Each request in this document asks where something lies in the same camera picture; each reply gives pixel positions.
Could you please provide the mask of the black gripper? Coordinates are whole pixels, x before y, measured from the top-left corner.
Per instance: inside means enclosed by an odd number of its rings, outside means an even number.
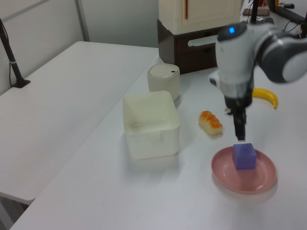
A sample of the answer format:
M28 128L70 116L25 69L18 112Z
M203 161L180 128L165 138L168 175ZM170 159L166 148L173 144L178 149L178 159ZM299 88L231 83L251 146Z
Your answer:
M239 141L245 140L246 108L252 103L252 94L243 98L229 98L224 96L225 112L228 115L234 114L235 134Z

